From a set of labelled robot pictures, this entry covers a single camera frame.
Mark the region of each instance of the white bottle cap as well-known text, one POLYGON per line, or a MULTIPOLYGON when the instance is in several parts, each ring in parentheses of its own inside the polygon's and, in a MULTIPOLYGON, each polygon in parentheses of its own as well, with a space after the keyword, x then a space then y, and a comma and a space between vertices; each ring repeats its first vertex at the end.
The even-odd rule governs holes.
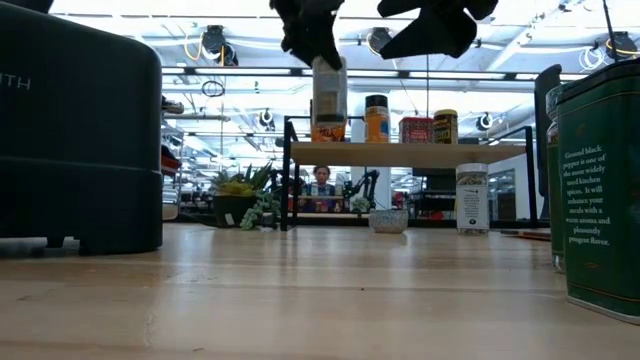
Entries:
POLYGON ((463 174, 463 173, 470 173, 470 172, 488 173, 489 165, 480 164, 480 163, 471 163, 471 164, 462 164, 456 168, 456 174, 463 174))

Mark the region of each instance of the spice bottle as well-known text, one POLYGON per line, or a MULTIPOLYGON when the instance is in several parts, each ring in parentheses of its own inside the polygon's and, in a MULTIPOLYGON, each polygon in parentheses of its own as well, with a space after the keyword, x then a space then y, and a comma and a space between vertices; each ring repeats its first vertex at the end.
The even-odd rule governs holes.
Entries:
POLYGON ((347 122, 347 63, 336 71, 318 56, 313 60, 311 141, 344 141, 347 122))
POLYGON ((489 182, 486 164, 464 164, 456 169, 456 220, 460 235, 489 233, 489 182))
POLYGON ((447 109, 436 112, 433 118, 433 137, 436 144, 458 143, 458 112, 447 109))
POLYGON ((389 100, 384 95, 365 98, 365 123, 368 143, 389 142, 389 100))

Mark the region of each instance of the jar label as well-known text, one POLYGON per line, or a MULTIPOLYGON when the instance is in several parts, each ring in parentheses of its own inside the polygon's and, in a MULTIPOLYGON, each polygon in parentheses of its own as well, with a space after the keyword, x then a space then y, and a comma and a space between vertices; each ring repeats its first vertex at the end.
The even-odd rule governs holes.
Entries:
POLYGON ((437 118, 433 122, 434 140, 439 144, 458 143, 458 123, 456 118, 437 118))
POLYGON ((334 71, 323 72, 313 79, 317 81, 317 89, 321 92, 340 92, 340 74, 334 71))
POLYGON ((367 142, 389 142, 389 109, 384 106, 370 106, 365 114, 367 142))
MULTIPOLYGON (((338 114, 338 93, 337 92, 321 92, 316 94, 314 101, 316 102, 316 112, 317 115, 336 115, 338 114)), ((323 122, 335 121, 334 119, 339 119, 336 117, 328 117, 323 118, 323 122)))
POLYGON ((456 187, 457 223, 460 229, 489 229, 489 201, 486 185, 456 187))

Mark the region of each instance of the green metal tin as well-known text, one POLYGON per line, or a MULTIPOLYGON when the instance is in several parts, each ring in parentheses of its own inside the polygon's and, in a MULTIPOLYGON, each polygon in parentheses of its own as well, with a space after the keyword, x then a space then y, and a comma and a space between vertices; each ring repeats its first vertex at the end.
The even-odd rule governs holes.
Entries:
POLYGON ((558 101, 567 288, 640 324, 640 61, 568 84, 558 101))

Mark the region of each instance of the person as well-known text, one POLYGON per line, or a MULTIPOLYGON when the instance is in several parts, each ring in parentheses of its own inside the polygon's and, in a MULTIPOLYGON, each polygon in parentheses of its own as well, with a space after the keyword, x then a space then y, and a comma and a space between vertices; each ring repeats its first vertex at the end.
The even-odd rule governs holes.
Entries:
POLYGON ((329 177, 331 177, 331 169, 328 166, 314 167, 313 176, 316 178, 318 196, 334 196, 336 194, 336 188, 331 184, 327 184, 329 177))
MULTIPOLYGON (((331 169, 328 166, 321 165, 313 168, 313 176, 316 181, 306 186, 306 195, 310 196, 335 196, 336 188, 327 183, 331 177, 331 169)), ((300 208, 303 212, 333 212, 336 202, 331 199, 301 199, 300 208)))

